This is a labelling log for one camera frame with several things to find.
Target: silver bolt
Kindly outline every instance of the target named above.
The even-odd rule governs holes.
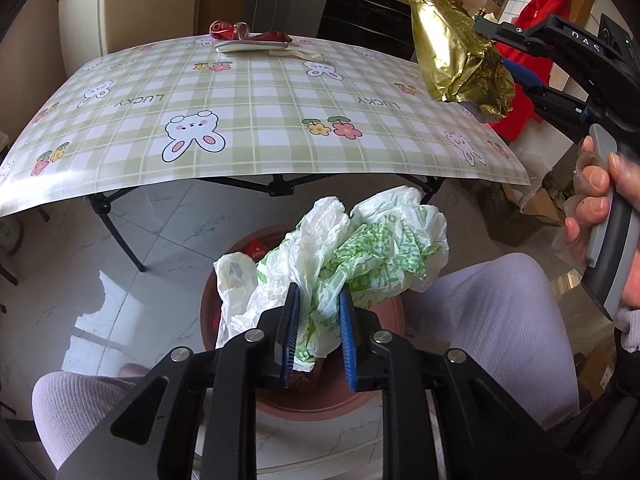
[[[174,351],[171,352],[171,361],[175,361],[177,363],[188,359],[190,355],[189,349],[181,346],[180,348],[174,348]]]
[[[466,361],[466,354],[462,350],[458,350],[454,348],[453,350],[449,350],[447,352],[447,359],[452,363],[459,365]]]
[[[244,334],[244,338],[249,343],[255,343],[257,341],[260,341],[260,339],[262,339],[263,337],[264,337],[264,332],[259,328],[252,328],[251,330],[247,330],[246,333]]]
[[[378,330],[373,335],[373,341],[382,345],[390,342],[392,338],[391,332],[387,332],[386,330]]]

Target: gold foil bag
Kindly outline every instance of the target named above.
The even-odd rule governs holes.
[[[472,102],[482,122],[506,116],[515,93],[513,78],[491,41],[474,31],[473,18],[452,0],[408,1],[415,52],[431,98]]]

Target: red cloth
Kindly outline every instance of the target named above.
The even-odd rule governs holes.
[[[528,28],[542,22],[548,15],[556,14],[561,18],[569,17],[570,0],[531,0],[517,17],[514,25],[516,27]],[[545,57],[532,57],[516,48],[497,43],[496,47],[503,57],[510,59],[529,70],[533,70],[540,80],[548,84],[549,74],[553,61]],[[513,110],[498,123],[491,123],[490,126],[501,137],[507,140],[515,140],[520,135],[525,123],[530,117],[538,122],[542,122],[533,111],[533,103],[516,84],[516,95],[513,98]]]

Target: pants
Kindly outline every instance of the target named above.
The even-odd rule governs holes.
[[[464,349],[546,429],[577,415],[578,387],[564,323],[538,264],[508,254],[402,297],[407,327]],[[33,418],[56,468],[133,384],[54,372],[33,390]]]

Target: plaid tablecloth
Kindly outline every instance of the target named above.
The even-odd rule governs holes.
[[[491,128],[433,102],[418,66],[296,40],[322,61],[219,54],[209,36],[143,45],[82,67],[0,167],[0,216],[180,178],[409,173],[528,182]]]

